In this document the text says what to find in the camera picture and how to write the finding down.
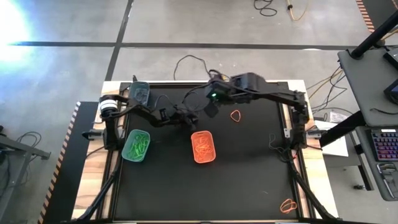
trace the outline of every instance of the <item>keyboard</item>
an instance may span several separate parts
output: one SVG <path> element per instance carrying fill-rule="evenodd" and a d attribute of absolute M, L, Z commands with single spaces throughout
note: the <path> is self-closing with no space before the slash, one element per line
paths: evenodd
<path fill-rule="evenodd" d="M 373 129 L 371 138 L 378 161 L 398 161 L 398 130 Z"/>

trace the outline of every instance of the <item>wooden table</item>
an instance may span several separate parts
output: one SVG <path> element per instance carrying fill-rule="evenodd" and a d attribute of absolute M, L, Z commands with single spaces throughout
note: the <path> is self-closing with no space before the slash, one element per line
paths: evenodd
<path fill-rule="evenodd" d="M 303 80 L 268 80 L 268 82 L 287 82 L 290 90 L 298 90 L 306 92 Z M 104 82 L 101 95 L 118 94 L 121 83 L 122 82 L 120 81 Z M 289 126 L 291 127 L 291 122 L 286 105 L 284 105 L 284 115 L 287 126 L 289 128 Z M 96 121 L 97 122 L 101 121 L 98 112 L 96 115 Z M 312 127 L 313 125 L 314 125 L 313 115 L 312 112 L 310 111 L 310 121 L 306 124 L 306 129 Z M 104 123 L 94 124 L 93 128 L 104 129 Z M 307 144 L 310 146 L 320 147 L 319 141 L 315 139 L 307 139 Z M 101 146 L 103 146 L 102 140 L 92 141 L 88 147 L 87 153 L 90 153 Z M 83 168 L 83 174 L 81 177 L 80 187 L 76 198 L 75 208 L 73 210 L 72 218 L 78 218 L 81 214 L 83 214 L 83 212 L 86 210 L 86 208 L 90 205 L 90 203 L 94 200 L 94 198 L 100 191 L 101 183 L 103 180 L 106 156 L 107 156 L 107 151 L 102 149 L 92 154 L 89 158 L 87 158 L 85 166 Z M 308 147 L 306 149 L 303 149 L 303 156 L 304 156 L 304 163 L 307 171 L 308 181 L 312 192 L 315 194 L 315 196 L 319 199 L 321 204 L 328 210 L 330 214 L 332 214 L 335 217 L 338 217 L 335 205 L 335 199 L 333 198 L 333 193 L 331 191 L 328 173 L 326 171 L 326 166 L 323 160 L 322 151 Z M 296 166 L 298 167 L 299 165 L 297 160 L 295 160 L 295 163 Z M 307 205 L 307 200 L 305 198 L 305 194 L 300 187 L 298 189 L 303 207 L 303 215 L 304 217 L 309 217 L 308 205 Z M 103 212 L 104 218 L 108 214 L 111 191 L 112 188 L 108 191 L 108 194 L 105 198 L 104 212 Z"/>

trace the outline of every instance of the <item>orange loop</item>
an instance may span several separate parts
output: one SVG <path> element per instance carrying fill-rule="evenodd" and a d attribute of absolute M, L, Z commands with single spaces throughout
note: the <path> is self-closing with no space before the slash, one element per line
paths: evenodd
<path fill-rule="evenodd" d="M 234 118 L 234 114 L 235 113 L 238 113 L 238 115 L 239 115 L 239 118 L 238 119 L 235 119 Z M 235 121 L 235 122 L 240 122 L 240 120 L 241 120 L 241 112 L 239 111 L 239 110 L 234 110 L 234 111 L 232 111 L 232 113 L 231 113 L 231 119 L 233 120 L 233 121 Z"/>
<path fill-rule="evenodd" d="M 297 208 L 297 203 L 295 203 L 292 199 L 288 198 L 282 203 L 282 205 L 280 205 L 279 210 L 284 214 L 288 214 L 289 212 L 295 210 L 296 208 Z"/>

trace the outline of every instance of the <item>floor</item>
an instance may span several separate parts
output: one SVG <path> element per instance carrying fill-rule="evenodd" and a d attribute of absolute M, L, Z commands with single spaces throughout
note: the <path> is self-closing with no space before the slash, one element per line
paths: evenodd
<path fill-rule="evenodd" d="M 131 80 L 133 75 L 139 80 L 172 80 L 177 61 L 192 54 L 227 75 L 256 72 L 268 80 L 301 79 L 310 86 L 337 69 L 339 50 L 358 45 L 369 35 L 355 0 L 312 1 L 298 22 L 290 20 L 285 1 L 272 3 L 278 10 L 274 17 L 259 15 L 252 4 L 252 0 L 1 1 L 0 124 L 13 139 L 27 131 L 41 133 L 38 147 L 58 155 L 76 101 L 96 101 L 104 80 Z M 295 12 L 304 5 L 305 0 L 295 1 Z M 23 46 L 5 45 L 15 41 Z M 398 38 L 387 43 L 398 44 Z M 198 44 L 206 48 L 199 49 Z M 192 59 L 180 64 L 176 77 L 207 79 L 202 64 Z M 340 84 L 349 88 L 345 79 Z M 328 90 L 329 86 L 321 89 L 311 105 L 322 104 Z M 328 106 L 358 110 L 350 89 Z M 56 160 L 53 156 L 32 162 L 30 181 L 18 188 L 9 221 L 37 221 Z M 398 204 L 382 201 L 377 191 L 351 189 L 360 178 L 356 169 L 330 169 L 329 175 L 340 217 L 378 223 L 398 218 L 392 212 Z"/>

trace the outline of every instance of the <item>orange container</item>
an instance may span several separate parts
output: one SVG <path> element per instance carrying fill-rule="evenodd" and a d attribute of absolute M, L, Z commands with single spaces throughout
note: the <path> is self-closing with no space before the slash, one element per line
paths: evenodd
<path fill-rule="evenodd" d="M 213 136 L 209 131 L 197 131 L 191 135 L 193 159 L 197 163 L 211 162 L 216 159 Z"/>

